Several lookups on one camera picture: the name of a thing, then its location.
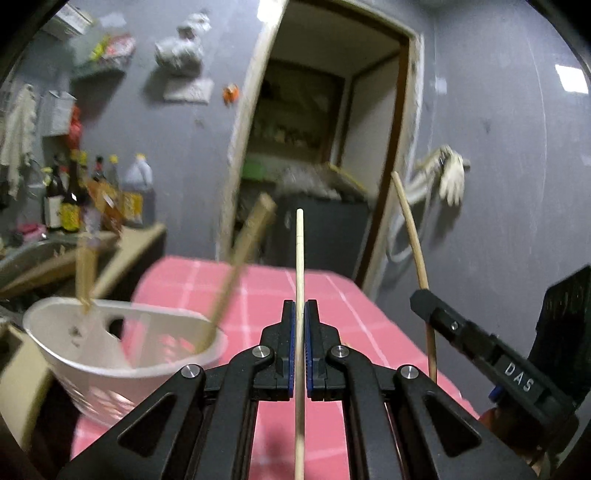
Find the white rubber glove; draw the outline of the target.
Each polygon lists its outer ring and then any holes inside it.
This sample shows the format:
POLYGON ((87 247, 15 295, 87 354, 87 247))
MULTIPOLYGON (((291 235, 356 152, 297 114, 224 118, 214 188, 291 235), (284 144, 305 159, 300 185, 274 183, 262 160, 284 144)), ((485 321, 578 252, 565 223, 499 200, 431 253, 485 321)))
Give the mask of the white rubber glove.
POLYGON ((422 159, 416 171, 428 179, 439 179, 440 198, 457 207, 464 199, 465 174, 471 166, 469 159, 444 144, 422 159))

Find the wall shelf rack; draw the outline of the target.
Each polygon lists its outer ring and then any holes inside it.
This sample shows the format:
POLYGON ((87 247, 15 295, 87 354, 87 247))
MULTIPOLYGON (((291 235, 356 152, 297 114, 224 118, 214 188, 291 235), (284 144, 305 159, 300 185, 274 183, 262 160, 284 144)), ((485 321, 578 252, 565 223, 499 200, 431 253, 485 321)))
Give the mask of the wall shelf rack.
POLYGON ((73 81, 125 74, 135 53, 136 40, 128 33, 105 34, 100 39, 72 41, 73 81))

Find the red plastic bag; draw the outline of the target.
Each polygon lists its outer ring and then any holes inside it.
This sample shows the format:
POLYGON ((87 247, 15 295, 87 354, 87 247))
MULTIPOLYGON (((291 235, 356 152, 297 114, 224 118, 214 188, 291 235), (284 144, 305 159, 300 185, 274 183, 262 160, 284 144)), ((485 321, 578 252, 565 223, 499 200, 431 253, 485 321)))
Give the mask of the red plastic bag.
POLYGON ((71 150, 78 150, 82 137, 83 126, 81 122, 81 110, 77 105, 73 106, 68 133, 66 135, 66 145, 71 150))

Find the clear plastic oil jug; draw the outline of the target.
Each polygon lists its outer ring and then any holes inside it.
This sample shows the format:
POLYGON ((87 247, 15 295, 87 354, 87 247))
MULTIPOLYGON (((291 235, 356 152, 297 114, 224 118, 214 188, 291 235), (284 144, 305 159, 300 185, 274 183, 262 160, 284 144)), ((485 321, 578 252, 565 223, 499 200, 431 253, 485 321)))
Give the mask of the clear plastic oil jug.
POLYGON ((122 184, 122 213, 126 224, 147 228, 155 222, 153 174, 146 156, 136 154, 122 184))

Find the dark soy sauce bottle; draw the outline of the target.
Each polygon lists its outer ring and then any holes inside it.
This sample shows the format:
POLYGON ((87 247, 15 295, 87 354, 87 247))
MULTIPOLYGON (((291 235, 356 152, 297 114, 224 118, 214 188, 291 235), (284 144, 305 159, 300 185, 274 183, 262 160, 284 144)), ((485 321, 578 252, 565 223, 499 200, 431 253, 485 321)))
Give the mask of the dark soy sauce bottle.
POLYGON ((71 159, 68 166, 68 187, 60 206, 62 229, 68 233, 81 228, 82 190, 78 178, 78 162, 71 159))

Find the thick brown wooden chopstick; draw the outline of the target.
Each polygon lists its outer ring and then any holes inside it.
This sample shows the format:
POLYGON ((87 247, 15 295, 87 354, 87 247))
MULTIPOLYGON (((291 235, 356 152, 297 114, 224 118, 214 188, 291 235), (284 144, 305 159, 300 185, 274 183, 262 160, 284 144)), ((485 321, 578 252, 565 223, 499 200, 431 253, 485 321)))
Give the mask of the thick brown wooden chopstick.
POLYGON ((225 275, 221 292, 215 298, 211 313, 207 316, 209 322, 197 334, 193 344, 195 354, 204 352, 213 343, 216 329, 228 312, 231 298, 235 294, 235 289, 238 288, 242 271, 259 248, 264 232, 273 219, 274 212, 276 212, 276 202, 269 194, 261 193, 250 211, 245 225, 240 230, 238 238, 236 238, 235 250, 233 250, 230 260, 231 269, 225 275))

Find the thin pale bamboo chopstick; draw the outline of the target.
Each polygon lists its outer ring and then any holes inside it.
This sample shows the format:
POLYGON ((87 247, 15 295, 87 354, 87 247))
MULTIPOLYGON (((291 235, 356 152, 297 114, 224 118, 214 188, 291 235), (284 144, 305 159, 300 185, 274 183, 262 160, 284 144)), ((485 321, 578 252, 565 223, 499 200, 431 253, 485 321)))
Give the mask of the thin pale bamboo chopstick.
POLYGON ((294 348, 294 479, 304 480, 304 210, 297 209, 295 225, 295 348, 294 348))

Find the green box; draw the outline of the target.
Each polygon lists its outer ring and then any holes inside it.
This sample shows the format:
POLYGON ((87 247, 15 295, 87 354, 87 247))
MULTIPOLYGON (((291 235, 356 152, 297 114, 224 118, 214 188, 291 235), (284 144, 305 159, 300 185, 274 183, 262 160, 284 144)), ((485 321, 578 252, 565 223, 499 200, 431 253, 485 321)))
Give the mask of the green box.
POLYGON ((264 181, 266 179, 266 163, 257 159, 246 159, 242 165, 242 179, 264 181))

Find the dark grey cabinet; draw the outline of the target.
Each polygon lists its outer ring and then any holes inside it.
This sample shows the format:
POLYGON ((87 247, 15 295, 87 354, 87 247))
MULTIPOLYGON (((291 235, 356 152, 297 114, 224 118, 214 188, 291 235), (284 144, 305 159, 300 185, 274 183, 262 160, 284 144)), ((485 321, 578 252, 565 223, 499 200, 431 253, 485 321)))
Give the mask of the dark grey cabinet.
POLYGON ((362 251, 370 209, 360 201, 288 195, 277 199, 276 220, 270 227, 263 263, 296 265, 296 213, 304 210, 304 266, 352 279, 362 251))

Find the pink checked tablecloth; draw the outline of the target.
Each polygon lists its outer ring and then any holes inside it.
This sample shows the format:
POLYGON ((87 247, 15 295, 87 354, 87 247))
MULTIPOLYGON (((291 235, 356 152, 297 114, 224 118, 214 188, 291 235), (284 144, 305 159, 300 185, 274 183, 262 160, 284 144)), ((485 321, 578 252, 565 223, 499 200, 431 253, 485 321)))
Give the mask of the pink checked tablecloth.
MULTIPOLYGON (((206 314, 228 269, 224 263, 167 256, 141 277, 131 299, 135 303, 206 314)), ((360 351, 375 364, 389 368, 413 364, 422 371, 428 369, 422 350, 352 280, 332 272, 310 271, 305 276, 305 293, 317 300, 322 322, 337 328, 346 346, 360 351)), ((283 302, 293 297, 293 270, 264 266, 246 270, 222 323, 228 335, 222 362, 256 345, 263 327, 280 321, 283 302)), ((294 403, 259 405, 249 476, 293 478, 294 403)), ((304 476, 349 478, 342 406, 338 402, 305 405, 304 476)))

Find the white perforated utensil holder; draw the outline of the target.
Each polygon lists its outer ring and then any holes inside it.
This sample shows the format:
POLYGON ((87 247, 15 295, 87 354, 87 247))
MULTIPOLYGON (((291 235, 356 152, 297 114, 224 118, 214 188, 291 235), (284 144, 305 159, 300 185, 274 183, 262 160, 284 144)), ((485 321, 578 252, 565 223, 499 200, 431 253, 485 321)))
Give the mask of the white perforated utensil holder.
POLYGON ((217 330, 197 354, 209 320, 197 312, 97 300, 49 297, 24 314, 23 326, 74 406, 107 428, 187 364, 217 366, 228 336, 217 330))

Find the hanging beige cloth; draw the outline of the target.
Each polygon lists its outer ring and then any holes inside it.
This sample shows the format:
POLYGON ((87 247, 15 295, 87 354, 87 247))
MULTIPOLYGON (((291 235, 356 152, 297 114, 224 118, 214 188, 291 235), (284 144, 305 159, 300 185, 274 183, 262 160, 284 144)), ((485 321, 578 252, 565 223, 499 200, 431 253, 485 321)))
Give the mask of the hanging beige cloth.
POLYGON ((8 195, 18 196, 21 167, 34 159, 33 143, 37 120, 37 97, 31 84, 24 84, 8 115, 1 148, 1 172, 6 173, 8 195))

